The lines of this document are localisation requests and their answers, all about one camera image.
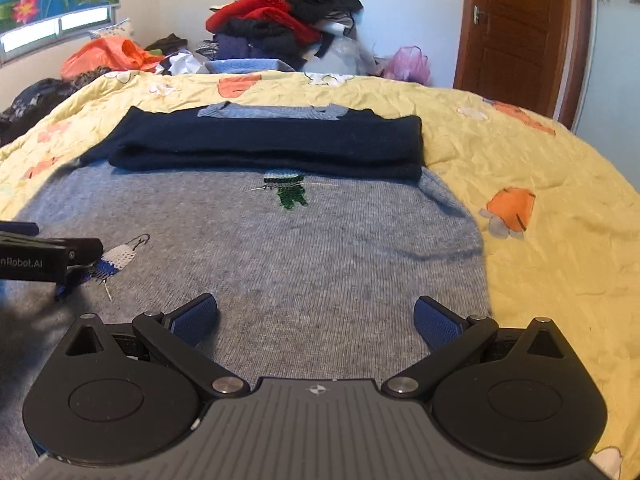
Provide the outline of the grey knitted sweater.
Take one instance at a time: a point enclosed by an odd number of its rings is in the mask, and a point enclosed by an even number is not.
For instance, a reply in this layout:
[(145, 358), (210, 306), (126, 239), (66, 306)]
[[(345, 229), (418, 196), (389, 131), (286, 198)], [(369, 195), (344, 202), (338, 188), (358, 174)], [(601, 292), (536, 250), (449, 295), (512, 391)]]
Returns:
[(26, 393), (83, 313), (128, 322), (208, 292), (220, 321), (207, 350), (243, 378), (383, 380), (425, 351), (420, 296), (487, 312), (480, 230), (424, 167), (422, 129), (413, 113), (335, 105), (297, 118), (131, 107), (17, 213), (44, 237), (131, 244), (134, 258), (64, 298), (2, 284), (2, 477), (34, 458)]

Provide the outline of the dark floral garment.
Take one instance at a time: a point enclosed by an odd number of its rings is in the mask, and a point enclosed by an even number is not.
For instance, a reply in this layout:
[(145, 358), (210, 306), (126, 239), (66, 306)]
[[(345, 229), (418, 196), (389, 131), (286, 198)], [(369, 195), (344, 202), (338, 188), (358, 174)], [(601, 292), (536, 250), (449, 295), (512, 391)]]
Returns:
[(110, 71), (110, 68), (100, 66), (74, 79), (46, 78), (27, 87), (1, 113), (1, 145), (10, 144), (25, 134), (58, 104)]

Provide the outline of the yellow cartoon print bedsheet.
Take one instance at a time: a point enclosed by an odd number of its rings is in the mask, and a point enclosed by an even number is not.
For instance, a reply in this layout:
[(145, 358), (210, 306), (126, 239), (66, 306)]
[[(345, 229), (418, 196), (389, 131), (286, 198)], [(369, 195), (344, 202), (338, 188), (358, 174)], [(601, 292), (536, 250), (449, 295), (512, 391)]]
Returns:
[(559, 324), (608, 406), (598, 463), (615, 478), (638, 477), (639, 195), (549, 118), (469, 92), (375, 77), (111, 73), (2, 148), (2, 218), (14, 217), (55, 168), (105, 138), (129, 107), (174, 112), (221, 101), (418, 115), (426, 166), (469, 211), (524, 212), (518, 239), (478, 222), (491, 309), (508, 325), (534, 313)]

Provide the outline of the orange garment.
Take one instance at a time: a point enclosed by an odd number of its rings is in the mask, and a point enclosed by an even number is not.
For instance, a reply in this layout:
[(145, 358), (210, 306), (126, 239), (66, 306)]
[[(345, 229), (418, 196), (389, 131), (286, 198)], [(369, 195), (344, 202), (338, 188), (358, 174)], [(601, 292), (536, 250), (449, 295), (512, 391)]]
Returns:
[(122, 70), (155, 70), (163, 55), (152, 55), (127, 37), (111, 36), (91, 40), (65, 60), (60, 69), (62, 79), (74, 79), (99, 67)]

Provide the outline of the light blue folded cloth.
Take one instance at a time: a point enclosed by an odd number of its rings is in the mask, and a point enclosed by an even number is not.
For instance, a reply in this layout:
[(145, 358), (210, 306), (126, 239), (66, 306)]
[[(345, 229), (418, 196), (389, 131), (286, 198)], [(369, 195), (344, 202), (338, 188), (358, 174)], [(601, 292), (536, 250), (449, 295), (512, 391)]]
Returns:
[(295, 73), (292, 66), (288, 63), (277, 60), (276, 58), (232, 58), (231, 60), (211, 60), (207, 61), (204, 66), (211, 74), (251, 74), (257, 72), (268, 72), (275, 70), (276, 72)]

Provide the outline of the pink mesh bag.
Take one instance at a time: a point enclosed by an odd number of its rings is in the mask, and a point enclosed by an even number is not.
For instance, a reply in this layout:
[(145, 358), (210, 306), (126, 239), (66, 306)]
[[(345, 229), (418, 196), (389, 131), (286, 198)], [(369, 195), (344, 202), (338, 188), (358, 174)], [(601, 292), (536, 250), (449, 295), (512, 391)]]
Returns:
[(428, 58), (417, 46), (402, 47), (386, 63), (383, 77), (427, 86), (431, 77)]

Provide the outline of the brown wooden door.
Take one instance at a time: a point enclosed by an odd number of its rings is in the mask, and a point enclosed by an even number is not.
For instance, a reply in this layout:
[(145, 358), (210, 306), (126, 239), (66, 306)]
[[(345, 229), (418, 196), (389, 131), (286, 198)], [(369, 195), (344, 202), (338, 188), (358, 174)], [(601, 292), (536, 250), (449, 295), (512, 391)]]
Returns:
[(573, 127), (593, 0), (463, 0), (454, 88)]

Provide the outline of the red garment on pile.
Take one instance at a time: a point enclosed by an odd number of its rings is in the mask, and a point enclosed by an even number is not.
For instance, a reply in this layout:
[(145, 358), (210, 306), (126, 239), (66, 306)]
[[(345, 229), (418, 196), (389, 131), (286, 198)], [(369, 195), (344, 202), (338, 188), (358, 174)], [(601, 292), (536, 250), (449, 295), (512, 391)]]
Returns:
[(320, 32), (293, 18), (290, 11), (291, 6), (286, 0), (234, 0), (215, 10), (206, 20), (205, 29), (208, 32), (220, 32), (228, 21), (238, 18), (282, 25), (293, 33), (302, 46), (319, 42)]

